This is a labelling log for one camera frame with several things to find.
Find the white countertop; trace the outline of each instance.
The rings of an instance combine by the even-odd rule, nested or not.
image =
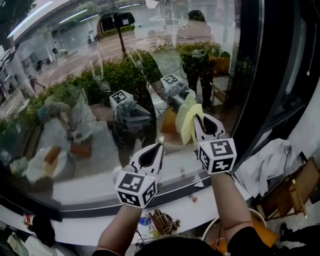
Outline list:
[[[242,194],[244,200],[248,200],[251,195],[235,180],[235,184]],[[218,216],[215,196],[211,187],[200,190],[193,195],[180,198],[178,200],[158,205],[163,213],[169,214],[175,221],[181,220],[177,233],[181,233],[206,222],[209,222]],[[153,213],[154,208],[143,210],[142,215]],[[103,230],[109,225],[114,216],[104,216],[96,218],[65,218],[62,222],[51,221],[55,231],[55,240],[57,242],[96,246]],[[0,221],[3,223],[32,234],[23,224],[24,217],[12,212],[0,205]],[[132,243],[139,239],[136,233]]]

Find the small bottle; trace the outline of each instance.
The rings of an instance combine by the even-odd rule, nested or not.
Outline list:
[[[160,233],[156,230],[152,230],[151,232],[149,232],[149,238],[151,239],[157,239],[160,237]]]
[[[146,217],[141,217],[139,220],[139,224],[141,224],[143,226],[149,225],[150,223],[151,223],[151,220]]]

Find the black sleeve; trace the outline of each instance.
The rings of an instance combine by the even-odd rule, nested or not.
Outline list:
[[[96,250],[92,254],[92,256],[117,256],[117,255],[108,250]]]
[[[268,256],[273,255],[271,249],[262,242],[253,227],[245,227],[239,230],[228,244],[228,252],[231,256]]]

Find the pedestrian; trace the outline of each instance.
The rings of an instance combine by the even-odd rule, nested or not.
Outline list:
[[[36,85],[42,87],[43,89],[45,89],[46,87],[44,85],[42,85],[41,83],[38,82],[37,78],[33,75],[29,75],[29,81],[30,81],[30,85],[34,91],[35,94],[37,94],[36,92]]]
[[[53,48],[52,52],[55,54],[56,59],[61,59],[68,54],[68,51],[65,49],[58,50],[57,48]]]
[[[214,36],[211,34],[211,27],[207,24],[204,14],[200,10],[192,10],[188,14],[189,20],[185,26],[178,29],[176,42],[185,45],[197,42],[212,42]],[[186,73],[188,86],[197,93],[197,83],[200,79],[202,88],[202,107],[213,111],[211,95],[213,81],[213,65],[209,61],[209,52],[204,49],[192,49],[181,55],[182,68]]]

